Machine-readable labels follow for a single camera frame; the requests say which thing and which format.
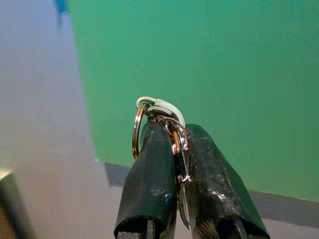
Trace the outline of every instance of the gold ring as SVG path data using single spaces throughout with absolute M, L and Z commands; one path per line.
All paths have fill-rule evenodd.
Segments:
M 133 157 L 136 160 L 136 158 L 139 155 L 139 133 L 140 133 L 140 126 L 142 122 L 142 118 L 144 115 L 145 109 L 150 107 L 149 104 L 145 103 L 142 104 L 141 107 L 139 107 L 138 112 L 135 117 L 134 126 L 133 126 L 133 136 L 132 136 L 132 153 Z

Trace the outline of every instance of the green wall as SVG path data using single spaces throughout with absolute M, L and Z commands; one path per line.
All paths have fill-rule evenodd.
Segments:
M 99 160 L 130 166 L 140 96 L 203 126 L 249 189 L 319 201 L 318 0 L 72 0 Z

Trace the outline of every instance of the white carabiner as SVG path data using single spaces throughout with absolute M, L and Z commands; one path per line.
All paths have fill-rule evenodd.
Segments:
M 151 112 L 151 111 L 155 111 L 155 110 L 162 111 L 169 116 L 172 115 L 173 118 L 178 120 L 178 122 L 180 123 L 180 125 L 182 127 L 185 127 L 185 120 L 184 120 L 182 113 L 179 111 L 179 109 L 176 106 L 172 105 L 171 103 L 163 101 L 161 99 L 155 99 L 152 97 L 143 96 L 143 97 L 138 98 L 138 100 L 136 101 L 136 108 L 137 109 L 140 107 L 141 103 L 149 103 L 151 105 L 147 109 L 147 112 Z

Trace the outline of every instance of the gray wall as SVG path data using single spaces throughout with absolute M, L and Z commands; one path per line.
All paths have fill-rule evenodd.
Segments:
M 121 188 L 95 162 L 69 16 L 59 26 L 53 1 L 3 0 L 0 22 L 0 164 L 15 172 L 36 237 L 111 239 Z M 265 223 L 274 239 L 319 235 Z M 190 238 L 180 221 L 176 231 Z

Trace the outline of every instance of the metal ring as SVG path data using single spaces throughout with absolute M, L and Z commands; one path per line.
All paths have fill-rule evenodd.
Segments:
M 140 126 L 142 122 L 142 118 L 144 115 L 145 109 L 150 107 L 149 104 L 145 103 L 142 104 L 141 107 L 139 107 L 138 112 L 135 117 L 134 126 L 133 126 L 133 135 L 132 135 L 132 153 L 133 157 L 136 160 L 136 158 L 139 155 L 139 133 L 140 133 Z

